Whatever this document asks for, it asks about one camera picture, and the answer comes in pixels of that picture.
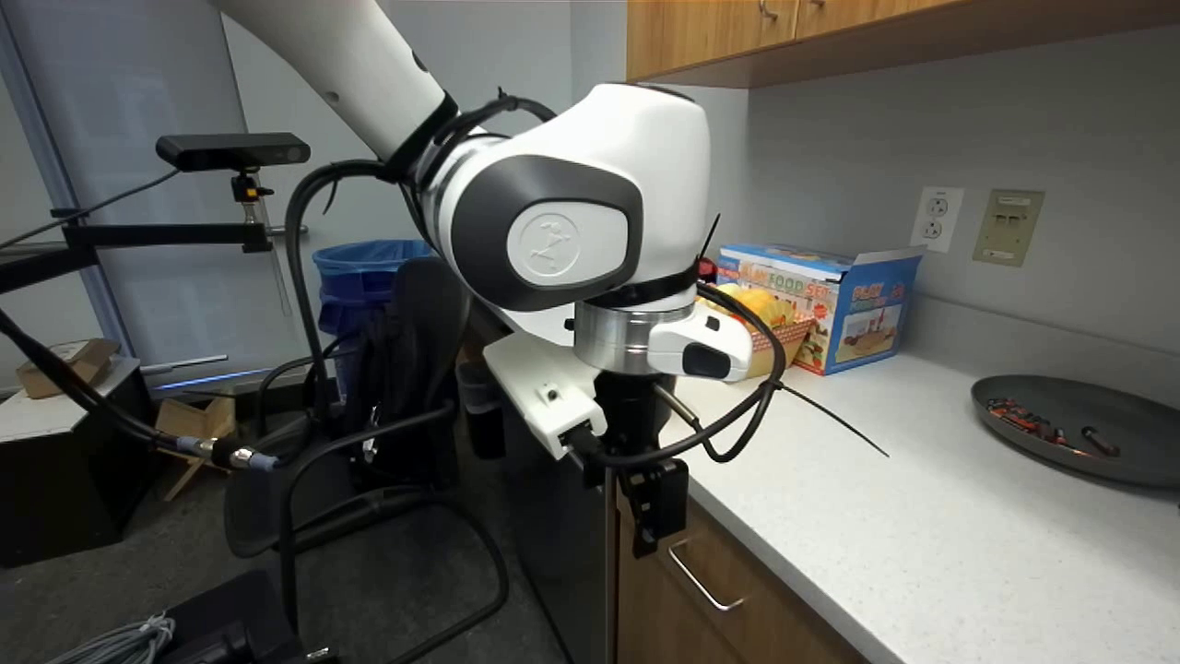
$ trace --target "plate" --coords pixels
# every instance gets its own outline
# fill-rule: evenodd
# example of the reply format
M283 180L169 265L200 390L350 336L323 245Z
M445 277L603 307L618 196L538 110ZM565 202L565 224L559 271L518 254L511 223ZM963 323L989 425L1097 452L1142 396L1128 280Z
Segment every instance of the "plate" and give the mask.
M1180 409L1056 377L989 377L972 387L1004 443L1083 475L1180 486Z

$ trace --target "floor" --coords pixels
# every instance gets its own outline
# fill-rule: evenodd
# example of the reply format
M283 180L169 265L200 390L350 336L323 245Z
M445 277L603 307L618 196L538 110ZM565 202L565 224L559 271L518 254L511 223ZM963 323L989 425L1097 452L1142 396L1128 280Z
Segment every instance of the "floor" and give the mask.
M223 548L223 475L200 475L174 506L144 498L130 534L115 548L0 572L0 660L40 664L100 633L144 619L203 593L255 562ZM511 604L423 656L427 664L565 664L506 534L495 465L464 465L464 503L498 534L514 593ZM475 540L445 513L421 513L318 551L299 566L302 642L331 647L350 664L386 660L441 619L460 617L492 593L492 566Z

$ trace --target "wooden cabinet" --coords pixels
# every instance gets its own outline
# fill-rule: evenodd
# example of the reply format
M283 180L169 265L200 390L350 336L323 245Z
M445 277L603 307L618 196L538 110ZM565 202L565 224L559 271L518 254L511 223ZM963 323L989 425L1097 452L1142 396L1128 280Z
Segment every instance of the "wooden cabinet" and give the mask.
M632 0L632 83L780 85L1180 21L1162 0Z
M689 529L662 543L654 556L632 556L632 521L621 516L618 569L621 664L863 660L697 506Z

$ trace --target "upper cabinet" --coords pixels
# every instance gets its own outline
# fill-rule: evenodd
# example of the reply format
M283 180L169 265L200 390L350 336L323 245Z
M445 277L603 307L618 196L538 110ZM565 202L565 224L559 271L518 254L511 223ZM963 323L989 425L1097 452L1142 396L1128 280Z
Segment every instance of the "upper cabinet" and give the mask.
M748 89L1167 21L1180 0L626 0L626 74Z

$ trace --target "chair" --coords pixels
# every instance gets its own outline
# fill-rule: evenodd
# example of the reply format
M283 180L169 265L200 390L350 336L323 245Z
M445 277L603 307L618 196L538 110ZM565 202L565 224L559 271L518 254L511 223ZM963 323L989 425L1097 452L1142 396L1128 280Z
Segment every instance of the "chair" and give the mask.
M445 459L441 454L441 441L445 443L453 422L453 360L471 302L459 277L436 257L402 265L391 302L400 314L377 326L386 326L384 332L391 332L396 345L362 360L356 396L373 396L373 380L396 383L384 383L379 403L346 403L331 422L302 415L265 436L268 443L264 452L281 454L283 469L268 475L238 474L228 480L227 540L238 556L268 551L281 556L281 598L299 633L299 554L418 508L445 508L464 521L495 566L495 593L411 655L421 656L495 617L511 598L511 577L481 521L445 498L445 474L391 474L400 463L421 465L423 459Z

